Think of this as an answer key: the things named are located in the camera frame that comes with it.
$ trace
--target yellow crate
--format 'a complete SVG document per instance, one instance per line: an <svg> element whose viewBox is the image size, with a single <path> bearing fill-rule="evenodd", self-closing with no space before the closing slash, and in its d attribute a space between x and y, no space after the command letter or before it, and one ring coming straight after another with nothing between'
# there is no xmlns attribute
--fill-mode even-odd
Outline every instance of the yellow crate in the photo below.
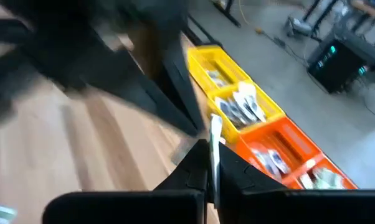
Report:
<svg viewBox="0 0 375 224"><path fill-rule="evenodd" d="M219 79L230 85L239 81L251 80L249 75L218 46L190 48L187 51L187 62L190 74L206 95L211 90L220 89L207 74L207 71L218 71Z"/></svg>
<svg viewBox="0 0 375 224"><path fill-rule="evenodd" d="M208 114L211 113L218 114L222 117L222 136L226 139L226 141L230 144L234 144L238 139L240 134L244 134L250 132L254 129L257 129L263 125L266 125L269 122L275 121L279 118L285 116L284 111L255 83L252 81L245 81L247 83L251 83L257 89L257 102L263 112L266 115L267 122L259 123L259 124L252 124L250 126L244 127L241 130L238 130L229 118L225 115L224 112L221 111L215 104L215 97L222 98L227 100L228 98L232 98L232 94L234 91L239 90L239 84L236 83L231 86L227 86L225 88L221 88L220 90L211 91L208 94Z"/></svg>

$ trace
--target plastic crate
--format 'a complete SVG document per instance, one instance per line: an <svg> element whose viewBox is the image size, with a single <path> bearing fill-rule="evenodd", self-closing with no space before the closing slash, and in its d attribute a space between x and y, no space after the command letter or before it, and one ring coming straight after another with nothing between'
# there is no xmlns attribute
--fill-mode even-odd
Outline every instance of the plastic crate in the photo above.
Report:
<svg viewBox="0 0 375 224"><path fill-rule="evenodd" d="M239 90L239 83L221 88L219 90L211 91L208 94L208 113L215 113L222 117L222 136L229 144L236 143L240 134L249 133L254 129L257 129L271 121L285 116L283 110L263 90L261 90L261 88L257 84L253 83L251 80L246 80L244 82L253 84L257 89L257 101L266 115L267 122L252 124L250 126L242 128L241 130L238 130L225 115L225 113L217 107L214 101L215 97L219 97L224 100L232 97L233 92Z"/></svg>
<svg viewBox="0 0 375 224"><path fill-rule="evenodd" d="M211 90L220 89L207 71L218 71L219 79L233 85L239 81L251 80L224 50L218 46L190 48L187 51L189 72L206 95Z"/></svg>
<svg viewBox="0 0 375 224"><path fill-rule="evenodd" d="M320 148L287 117L280 118L240 135L239 142L235 148L235 152L240 157L251 164L252 161L256 161L256 164L253 164L253 166L259 167L259 170L271 176L253 155L252 149L262 152L274 149L280 154L291 170L288 174L282 174L282 183L285 185L291 184L294 177L297 177L297 175L289 177L290 174L295 173L296 170L303 167L308 160L322 154Z"/></svg>

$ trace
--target gray floor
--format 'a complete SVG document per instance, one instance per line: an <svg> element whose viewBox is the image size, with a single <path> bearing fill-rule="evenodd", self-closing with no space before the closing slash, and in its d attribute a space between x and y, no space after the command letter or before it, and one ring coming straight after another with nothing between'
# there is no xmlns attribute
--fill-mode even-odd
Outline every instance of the gray floor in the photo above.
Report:
<svg viewBox="0 0 375 224"><path fill-rule="evenodd" d="M374 189L375 116L356 95L324 93L306 74L304 66L244 24L238 8L235 6L232 14L242 22L241 28L204 3L194 6L191 14L358 187ZM303 55L306 40L289 39L282 33L286 17L290 13L299 16L299 9L261 4L244 6L243 10L252 26L281 37ZM375 41L375 31L368 39ZM315 47L316 42L308 42L307 54Z"/></svg>

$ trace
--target concrete floor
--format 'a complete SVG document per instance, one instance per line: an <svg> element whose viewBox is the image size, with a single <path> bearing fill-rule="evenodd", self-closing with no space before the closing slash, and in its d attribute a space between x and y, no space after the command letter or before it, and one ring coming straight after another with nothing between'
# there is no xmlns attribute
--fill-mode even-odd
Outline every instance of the concrete floor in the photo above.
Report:
<svg viewBox="0 0 375 224"><path fill-rule="evenodd" d="M291 13L301 10L291 6L259 4L244 6L244 23L239 7L232 14L242 27L234 26L207 1L191 9L191 14L223 43L228 54L271 96L329 158L361 189L375 189L375 116L356 95L329 95L307 75L305 67L286 54L252 27L261 27L271 36L281 37L303 55L306 40L293 40L282 32ZM327 24L321 33L327 33ZM375 30L370 42L375 41ZM309 41L306 54L317 46Z"/></svg>

